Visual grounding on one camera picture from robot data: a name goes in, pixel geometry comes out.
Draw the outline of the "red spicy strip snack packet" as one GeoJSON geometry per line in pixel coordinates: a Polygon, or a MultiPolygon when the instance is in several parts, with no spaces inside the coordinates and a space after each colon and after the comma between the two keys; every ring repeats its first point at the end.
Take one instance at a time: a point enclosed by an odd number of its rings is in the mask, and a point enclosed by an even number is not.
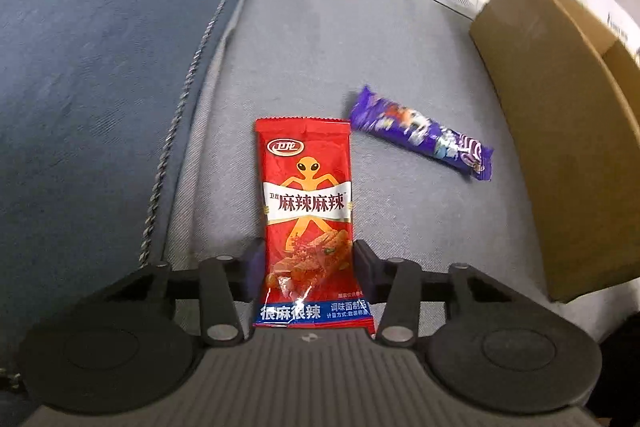
{"type": "Polygon", "coordinates": [[[352,162],[347,121],[255,122],[266,271],[257,327],[374,331],[352,261],[352,162]]]}

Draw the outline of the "purple candy bar packet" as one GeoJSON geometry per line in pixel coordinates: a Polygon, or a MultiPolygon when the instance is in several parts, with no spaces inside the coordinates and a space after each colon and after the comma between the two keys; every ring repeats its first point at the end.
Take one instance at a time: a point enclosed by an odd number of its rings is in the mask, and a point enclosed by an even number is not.
{"type": "Polygon", "coordinates": [[[368,86],[359,92],[349,120],[356,130],[440,160],[478,181],[491,180],[491,147],[416,109],[383,98],[368,86]]]}

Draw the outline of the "brown cardboard box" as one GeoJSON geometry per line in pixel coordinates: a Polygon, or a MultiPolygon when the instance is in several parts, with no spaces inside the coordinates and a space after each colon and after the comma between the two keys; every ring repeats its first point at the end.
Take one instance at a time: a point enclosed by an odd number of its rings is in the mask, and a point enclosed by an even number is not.
{"type": "Polygon", "coordinates": [[[547,291],[639,274],[639,69],[577,0],[489,0],[471,37],[522,168],[547,291]]]}

